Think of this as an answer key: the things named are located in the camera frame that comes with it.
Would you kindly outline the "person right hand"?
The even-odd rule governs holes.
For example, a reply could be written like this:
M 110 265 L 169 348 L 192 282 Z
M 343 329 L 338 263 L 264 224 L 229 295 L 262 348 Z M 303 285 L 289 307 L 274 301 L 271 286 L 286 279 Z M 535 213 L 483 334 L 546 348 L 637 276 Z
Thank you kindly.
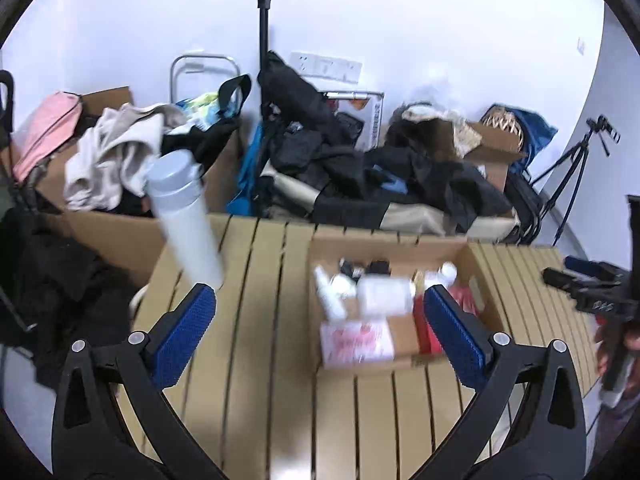
M 594 342 L 598 344 L 597 350 L 597 373 L 602 375 L 606 366 L 608 365 L 608 344 L 605 342 L 606 336 L 610 330 L 608 326 L 602 325 L 596 331 L 596 336 L 594 336 Z M 639 351 L 639 327 L 632 326 L 631 328 L 627 328 L 624 335 L 624 344 L 628 351 L 630 352 L 638 352 Z

